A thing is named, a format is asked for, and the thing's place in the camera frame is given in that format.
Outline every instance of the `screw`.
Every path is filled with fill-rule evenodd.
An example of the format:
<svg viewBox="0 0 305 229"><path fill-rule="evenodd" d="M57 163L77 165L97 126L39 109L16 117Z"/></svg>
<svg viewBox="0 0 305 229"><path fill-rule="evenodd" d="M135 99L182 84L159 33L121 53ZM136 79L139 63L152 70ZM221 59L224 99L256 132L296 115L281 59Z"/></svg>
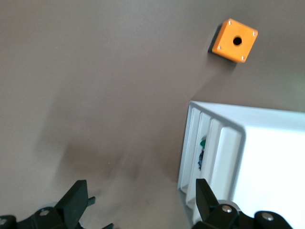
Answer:
<svg viewBox="0 0 305 229"><path fill-rule="evenodd" d="M0 225L4 225L7 221L8 221L7 219L0 218Z"/></svg>
<svg viewBox="0 0 305 229"><path fill-rule="evenodd" d="M40 216L46 216L46 215L48 215L49 212L50 211L48 211L48 210L42 210L41 213L39 213L39 215Z"/></svg>
<svg viewBox="0 0 305 229"><path fill-rule="evenodd" d="M226 213L232 212L232 208L230 206L228 206L228 205L223 205L222 209Z"/></svg>
<svg viewBox="0 0 305 229"><path fill-rule="evenodd" d="M268 220L268 221L274 220L273 216L272 216L270 213L268 213L268 212L263 212L263 213L262 213L262 217L263 217L264 219Z"/></svg>

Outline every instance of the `floor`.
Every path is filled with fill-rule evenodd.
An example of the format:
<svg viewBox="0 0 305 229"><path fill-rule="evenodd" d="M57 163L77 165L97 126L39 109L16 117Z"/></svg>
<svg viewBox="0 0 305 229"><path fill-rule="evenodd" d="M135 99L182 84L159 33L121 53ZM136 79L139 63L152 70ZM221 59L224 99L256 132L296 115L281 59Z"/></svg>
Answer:
<svg viewBox="0 0 305 229"><path fill-rule="evenodd" d="M78 179L85 228L190 228L177 191L190 100L305 112L304 1L0 2L0 215ZM258 30L244 64L219 24Z"/></svg>

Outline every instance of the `green object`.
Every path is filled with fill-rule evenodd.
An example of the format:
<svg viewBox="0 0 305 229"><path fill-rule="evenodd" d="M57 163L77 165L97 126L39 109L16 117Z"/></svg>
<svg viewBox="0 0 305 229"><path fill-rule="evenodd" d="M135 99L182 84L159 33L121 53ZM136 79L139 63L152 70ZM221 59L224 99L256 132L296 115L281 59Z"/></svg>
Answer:
<svg viewBox="0 0 305 229"><path fill-rule="evenodd" d="M206 142L206 140L203 140L203 141L201 141L201 143L200 143L200 145L202 146L203 149L205 148L205 142Z"/></svg>

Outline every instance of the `orange cube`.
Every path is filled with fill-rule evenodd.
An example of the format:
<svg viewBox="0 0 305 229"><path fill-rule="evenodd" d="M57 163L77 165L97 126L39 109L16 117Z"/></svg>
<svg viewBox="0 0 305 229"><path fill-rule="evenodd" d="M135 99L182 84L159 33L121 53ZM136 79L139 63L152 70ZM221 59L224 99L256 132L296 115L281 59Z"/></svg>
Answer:
<svg viewBox="0 0 305 229"><path fill-rule="evenodd" d="M213 44L212 52L234 62L245 62L258 31L233 19L226 20Z"/></svg>

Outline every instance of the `white box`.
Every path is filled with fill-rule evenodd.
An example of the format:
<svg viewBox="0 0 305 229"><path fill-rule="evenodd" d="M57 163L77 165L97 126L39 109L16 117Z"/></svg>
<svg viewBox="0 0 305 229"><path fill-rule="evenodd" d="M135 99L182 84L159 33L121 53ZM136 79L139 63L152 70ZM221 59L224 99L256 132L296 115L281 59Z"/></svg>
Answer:
<svg viewBox="0 0 305 229"><path fill-rule="evenodd" d="M201 171L198 168L206 138ZM253 217L260 210L305 228L305 113L191 101L178 188L200 221L195 181Z"/></svg>

